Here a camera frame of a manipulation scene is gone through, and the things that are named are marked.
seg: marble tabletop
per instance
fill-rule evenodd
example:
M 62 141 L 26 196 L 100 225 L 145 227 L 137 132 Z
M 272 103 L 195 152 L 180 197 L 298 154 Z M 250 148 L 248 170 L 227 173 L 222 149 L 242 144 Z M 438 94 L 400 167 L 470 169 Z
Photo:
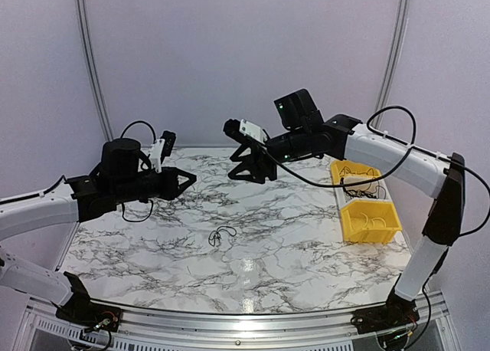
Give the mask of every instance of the marble tabletop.
M 410 258 L 392 243 L 343 242 L 335 195 L 278 171 L 265 185 L 229 180 L 234 149 L 177 149 L 165 160 L 198 176 L 172 202 L 155 200 L 143 223 L 121 211 L 83 223 L 61 271 L 78 274 L 94 298 L 141 307 L 212 313 L 286 313 L 386 299 Z M 330 182 L 331 160 L 291 168 Z M 127 205 L 126 217 L 149 207 Z M 220 244 L 208 242 L 221 225 Z

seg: gray wall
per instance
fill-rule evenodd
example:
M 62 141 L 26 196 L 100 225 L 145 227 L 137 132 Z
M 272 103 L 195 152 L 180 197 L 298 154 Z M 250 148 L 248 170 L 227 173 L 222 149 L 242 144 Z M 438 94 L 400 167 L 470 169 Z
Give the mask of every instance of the gray wall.
M 398 0 L 87 0 L 115 134 L 134 119 L 179 145 L 233 143 L 246 118 L 283 132 L 273 101 L 306 87 L 325 117 L 374 109 Z M 150 141 L 142 126 L 131 134 Z
M 74 0 L 0 0 L 0 197 L 88 173 L 103 144 L 83 62 Z M 45 267 L 66 226 L 2 246 Z M 26 296 L 0 287 L 0 349 L 17 333 Z
M 409 107 L 417 118 L 417 144 L 464 155 L 469 167 L 490 182 L 490 5 L 488 0 L 412 0 L 403 53 L 390 104 Z M 383 130 L 408 136 L 403 114 L 384 118 Z M 463 230 L 488 210 L 488 194 L 467 177 Z M 415 244 L 431 201 L 402 182 L 391 181 L 400 219 Z M 461 238 L 449 252 L 433 287 L 441 287 L 463 349 L 488 349 L 490 336 L 490 225 Z

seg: black cable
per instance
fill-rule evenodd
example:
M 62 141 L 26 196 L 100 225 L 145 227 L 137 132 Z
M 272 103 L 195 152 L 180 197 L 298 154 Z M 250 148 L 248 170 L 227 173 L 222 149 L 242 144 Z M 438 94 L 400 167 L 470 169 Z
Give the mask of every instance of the black cable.
M 150 212 L 148 213 L 148 215 L 146 217 L 144 217 L 143 219 L 139 219 L 139 220 L 132 220 L 132 219 L 128 219 L 124 216 L 124 213 L 126 212 L 126 207 L 124 206 L 124 203 L 121 203 L 121 208 L 122 208 L 122 219 L 126 222 L 130 222 L 130 223 L 141 223 L 141 222 L 144 222 L 146 221 L 148 218 L 150 218 L 152 216 L 152 213 L 153 213 L 153 207 L 155 205 L 155 203 L 150 200 L 150 203 L 152 204 L 152 206 L 150 207 Z
M 150 123 L 147 123 L 146 121 L 144 120 L 137 120 L 137 121 L 133 121 L 132 123 L 130 123 L 128 126 L 126 126 L 126 128 L 122 131 L 121 133 L 121 138 L 124 137 L 124 134 L 126 134 L 126 131 L 128 131 L 128 129 L 133 126 L 133 125 L 136 125 L 136 124 L 139 124 L 139 123 L 142 123 L 143 125 L 146 125 L 151 131 L 152 131 L 152 135 L 153 135 L 153 142 L 155 142 L 156 140 L 156 133 L 155 133 L 155 129 L 153 129 L 153 126 L 150 124 Z
M 360 185 L 364 185 L 364 184 L 368 184 L 368 183 L 372 183 L 372 182 L 376 182 L 376 181 L 380 181 L 382 179 L 385 179 L 387 178 L 388 176 L 392 175 L 398 168 L 400 168 L 400 166 L 405 162 L 405 160 L 408 158 L 408 156 L 410 155 L 410 152 L 412 151 L 412 149 L 414 148 L 414 145 L 413 143 L 415 142 L 415 137 L 417 135 L 417 122 L 415 121 L 415 117 L 413 116 L 413 114 L 405 107 L 402 107 L 402 106 L 389 106 L 389 107 L 385 107 L 384 109 L 382 110 L 379 110 L 377 112 L 375 112 L 373 114 L 373 116 L 371 116 L 369 118 L 369 120 L 367 121 L 367 125 L 369 125 L 369 123 L 373 120 L 374 117 L 376 116 L 379 116 L 381 115 L 382 113 L 384 112 L 387 112 L 389 110 L 402 110 L 403 112 L 407 113 L 411 120 L 412 120 L 412 125 L 413 125 L 413 129 L 412 129 L 412 137 L 410 138 L 410 140 L 412 141 L 411 145 L 408 147 L 407 149 L 407 152 L 404 154 L 404 156 L 400 159 L 400 161 L 388 172 L 386 172 L 384 175 L 381 175 L 381 176 L 378 176 L 378 177 L 375 177 L 371 180 L 365 180 L 365 181 L 361 181 L 361 182 L 349 182 L 348 184 L 341 184 L 341 185 L 335 185 L 335 184 L 320 184 L 318 182 L 313 182 L 311 180 L 308 180 L 307 178 L 299 175 L 298 173 L 292 171 L 291 169 L 289 169 L 288 167 L 284 166 L 281 162 L 279 162 L 277 159 L 275 159 L 268 151 L 267 151 L 267 148 L 265 146 L 265 144 L 263 143 L 260 143 L 258 142 L 257 140 L 254 140 L 252 139 L 252 141 L 254 141 L 255 143 L 257 143 L 258 145 L 262 146 L 263 147 L 263 151 L 264 153 L 266 154 L 266 156 L 268 156 L 275 164 L 277 164 L 281 169 L 283 169 L 284 171 L 286 171 L 287 173 L 293 175 L 294 177 L 296 177 L 297 179 L 303 181 L 303 182 L 306 182 L 307 184 L 310 184 L 310 185 L 313 185 L 313 186 L 316 186 L 317 188 L 327 188 L 327 189 L 337 189 L 337 188 L 348 188 L 348 187 L 351 187 L 351 186 L 360 186 Z M 379 135 L 383 135 L 382 132 L 380 131 L 377 131 L 377 133 Z
M 467 171 L 469 174 L 473 175 L 476 179 L 478 179 L 483 184 L 485 189 L 487 189 L 488 197 L 490 198 L 490 186 L 488 186 L 488 183 L 478 173 L 476 173 L 475 171 L 473 171 L 469 167 L 466 167 L 466 166 L 462 165 L 461 163 L 454 161 L 452 159 L 447 159 L 447 158 L 439 158 L 439 159 L 441 161 L 444 161 L 447 163 L 454 163 L 458 167 Z M 475 232 L 480 231 L 487 224 L 489 218 L 490 218 L 490 204 L 488 205 L 488 212 L 487 212 L 487 215 L 486 215 L 485 219 L 483 220 L 483 222 L 477 228 L 474 228 L 470 231 L 463 232 L 462 234 L 459 234 L 459 237 L 462 238 L 463 236 L 468 236 L 468 235 L 474 234 Z
M 109 349 L 111 342 L 113 341 L 113 334 L 110 332 L 110 330 L 106 330 L 106 332 L 109 334 L 109 341 L 107 341 L 106 346 L 103 349 L 99 349 L 98 351 L 106 351 Z
M 402 164 L 403 162 L 405 162 L 405 160 L 408 158 L 410 152 L 412 151 L 413 147 L 409 147 L 407 149 L 407 152 L 405 153 L 405 155 L 400 159 L 400 161 L 388 172 L 386 172 L 384 175 L 381 175 L 381 176 L 378 176 L 378 177 L 375 177 L 371 180 L 364 180 L 364 181 L 360 181 L 360 182 L 349 182 L 348 184 L 343 184 L 343 185 L 335 185 L 335 184 L 320 184 L 318 182 L 313 182 L 313 181 L 310 181 L 308 180 L 307 178 L 297 174 L 296 172 L 292 171 L 290 168 L 284 166 L 281 162 L 279 162 L 277 159 L 275 159 L 273 156 L 271 156 L 271 154 L 267 151 L 267 149 L 264 149 L 264 153 L 266 154 L 266 156 L 268 156 L 275 164 L 277 164 L 281 169 L 283 169 L 284 171 L 286 171 L 287 173 L 293 175 L 294 177 L 296 177 L 297 179 L 300 179 L 301 181 L 303 182 L 306 182 L 307 184 L 310 184 L 310 185 L 313 185 L 313 186 L 316 186 L 317 188 L 327 188 L 327 189 L 331 189 L 331 188 L 348 188 L 348 187 L 351 187 L 351 186 L 359 186 L 359 185 L 364 185 L 364 184 L 368 184 L 370 182 L 376 182 L 376 181 L 380 181 L 382 179 L 385 179 L 387 178 L 388 176 L 392 175 Z
M 426 283 L 423 284 L 423 286 L 422 286 L 422 294 L 426 298 L 427 306 L 429 307 L 429 316 L 427 317 L 427 323 L 423 327 L 423 329 L 420 331 L 420 333 L 416 337 L 416 339 L 414 339 L 413 342 L 410 345 L 408 345 L 407 347 L 405 347 L 405 349 L 410 349 L 418 340 L 420 340 L 420 338 L 422 338 L 422 336 L 426 332 L 427 328 L 429 328 L 430 317 L 432 316 L 432 305 L 430 304 L 429 295 L 427 295 L 427 290 L 426 290 L 426 285 L 427 285 L 427 282 L 429 282 L 429 279 L 430 279 L 430 277 L 427 278 Z
M 387 197 L 387 192 L 386 192 L 386 189 L 385 189 L 383 186 L 381 186 L 381 185 L 376 186 L 377 198 L 378 198 L 378 199 L 381 199 L 381 198 L 380 198 L 380 192 L 379 192 L 381 189 L 383 189 L 383 191 L 384 191 L 384 196 L 383 196 L 383 199 L 386 199 L 386 197 Z
M 67 181 L 67 178 L 62 175 L 52 186 L 47 188 L 41 193 L 35 193 L 35 194 L 29 194 L 29 195 L 23 195 L 23 196 L 18 196 L 17 198 L 12 198 L 12 199 L 6 199 L 6 200 L 0 200 L 0 205 L 2 204 L 8 204 L 8 203 L 15 203 L 15 202 L 22 202 L 23 200 L 28 200 L 32 198 L 39 198 L 41 195 L 46 195 L 47 193 L 52 192 L 55 190 L 62 181 Z
M 369 119 L 366 122 L 367 129 L 369 131 L 371 131 L 372 133 L 377 134 L 379 136 L 385 136 L 384 133 L 373 128 L 371 126 L 371 122 L 374 120 L 375 117 L 377 117 L 377 116 L 381 115 L 382 113 L 385 113 L 386 111 L 389 111 L 389 110 L 401 110 L 401 111 L 407 113 L 408 116 L 410 116 L 410 119 L 412 120 L 412 138 L 410 139 L 410 144 L 414 144 L 415 143 L 415 137 L 417 135 L 417 122 L 415 121 L 415 116 L 413 115 L 413 113 L 411 113 L 410 110 L 408 110 L 407 108 L 405 108 L 403 106 L 388 106 L 388 107 L 385 107 L 385 108 L 373 113 L 371 115 L 371 117 L 369 117 Z M 389 140 L 393 140 L 393 141 L 398 142 L 398 143 L 403 144 L 403 145 L 407 144 L 407 142 L 405 142 L 404 140 L 398 139 L 398 138 L 391 136 L 391 135 L 386 135 L 385 137 Z
M 216 240 L 217 240 L 217 243 L 220 244 L 221 243 L 221 233 L 220 232 L 223 232 L 223 231 L 227 232 L 229 234 L 229 236 L 231 236 L 232 238 L 237 236 L 237 230 L 235 228 L 233 228 L 231 226 L 220 226 L 217 228 L 217 230 L 214 230 L 209 234 L 209 237 L 207 238 L 207 242 L 209 243 L 209 245 L 211 245 L 212 247 L 215 247 L 216 246 Z

